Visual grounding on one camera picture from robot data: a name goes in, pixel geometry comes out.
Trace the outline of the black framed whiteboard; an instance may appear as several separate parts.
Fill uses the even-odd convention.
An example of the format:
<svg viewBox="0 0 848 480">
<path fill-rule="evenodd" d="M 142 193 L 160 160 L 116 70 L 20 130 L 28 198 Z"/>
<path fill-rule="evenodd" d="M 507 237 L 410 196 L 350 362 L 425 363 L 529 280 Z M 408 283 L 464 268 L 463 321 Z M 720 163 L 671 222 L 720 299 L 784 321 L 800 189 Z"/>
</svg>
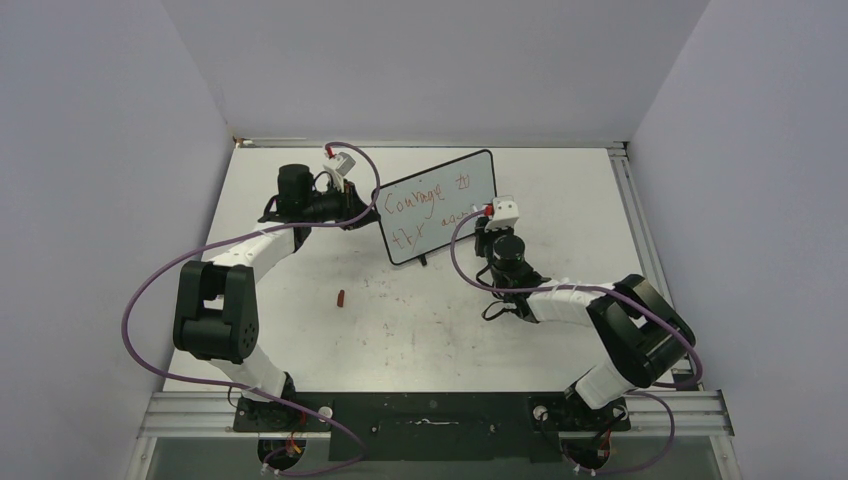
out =
<svg viewBox="0 0 848 480">
<path fill-rule="evenodd" d="M 482 149 L 379 187 L 376 211 L 389 262 L 418 260 L 444 246 L 472 207 L 497 196 L 493 153 Z"/>
</svg>

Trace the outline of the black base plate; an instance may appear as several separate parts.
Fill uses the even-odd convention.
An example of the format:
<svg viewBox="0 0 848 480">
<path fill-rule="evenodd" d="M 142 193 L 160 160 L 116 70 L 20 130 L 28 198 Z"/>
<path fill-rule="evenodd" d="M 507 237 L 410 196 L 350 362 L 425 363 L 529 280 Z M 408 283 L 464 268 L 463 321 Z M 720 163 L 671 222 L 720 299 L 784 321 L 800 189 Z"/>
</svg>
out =
<svg viewBox="0 0 848 480">
<path fill-rule="evenodd" d="M 304 451 L 310 434 L 329 436 L 328 458 L 368 461 L 559 459 L 605 446 L 609 432 L 631 428 L 624 399 L 586 411 L 560 392 L 306 393 L 296 403 L 334 419 L 346 432 L 294 408 L 239 399 L 232 428 L 260 436 L 293 434 L 288 455 Z"/>
</svg>

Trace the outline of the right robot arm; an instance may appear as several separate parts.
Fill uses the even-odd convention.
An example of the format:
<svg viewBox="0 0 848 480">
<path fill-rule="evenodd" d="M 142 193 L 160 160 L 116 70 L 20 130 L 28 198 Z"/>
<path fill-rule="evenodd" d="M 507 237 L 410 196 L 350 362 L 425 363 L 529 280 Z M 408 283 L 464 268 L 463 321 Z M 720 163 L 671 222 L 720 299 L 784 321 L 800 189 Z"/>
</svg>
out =
<svg viewBox="0 0 848 480">
<path fill-rule="evenodd" d="M 566 390 L 565 411 L 579 428 L 600 421 L 606 406 L 637 388 L 648 388 L 694 346 L 686 322 L 646 278 L 630 274 L 599 291 L 563 288 L 542 276 L 525 258 L 525 243 L 511 227 L 490 228 L 475 221 L 475 255 L 486 260 L 484 286 L 530 323 L 563 322 L 595 329 L 607 359 Z"/>
</svg>

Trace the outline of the aluminium frame rail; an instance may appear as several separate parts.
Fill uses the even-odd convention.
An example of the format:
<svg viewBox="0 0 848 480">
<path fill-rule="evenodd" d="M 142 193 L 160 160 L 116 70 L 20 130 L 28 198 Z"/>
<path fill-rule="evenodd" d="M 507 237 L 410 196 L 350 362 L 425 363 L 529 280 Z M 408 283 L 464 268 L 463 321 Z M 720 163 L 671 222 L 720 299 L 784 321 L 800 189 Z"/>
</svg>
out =
<svg viewBox="0 0 848 480">
<path fill-rule="evenodd" d="M 206 246 L 178 256 L 166 323 L 182 419 L 151 436 L 221 428 L 328 470 L 367 461 L 551 459 L 578 479 L 630 438 L 732 428 L 700 386 L 694 335 L 636 244 L 611 148 L 238 148 Z"/>
</svg>

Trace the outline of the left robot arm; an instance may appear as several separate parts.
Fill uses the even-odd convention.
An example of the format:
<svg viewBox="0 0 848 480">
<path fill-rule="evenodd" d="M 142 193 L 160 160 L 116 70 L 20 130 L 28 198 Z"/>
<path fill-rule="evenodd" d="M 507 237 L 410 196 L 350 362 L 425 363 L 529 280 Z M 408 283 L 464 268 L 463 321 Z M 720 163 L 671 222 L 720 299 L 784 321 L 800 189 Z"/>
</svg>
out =
<svg viewBox="0 0 848 480">
<path fill-rule="evenodd" d="M 345 230 L 378 220 L 347 174 L 354 160 L 339 153 L 327 160 L 325 189 L 303 164 L 280 167 L 277 193 L 263 209 L 254 236 L 209 261 L 189 261 L 180 271 L 173 341 L 175 347 L 221 370 L 251 401 L 271 429 L 290 428 L 298 416 L 291 375 L 259 347 L 257 283 L 281 260 L 297 252 L 315 224 Z"/>
</svg>

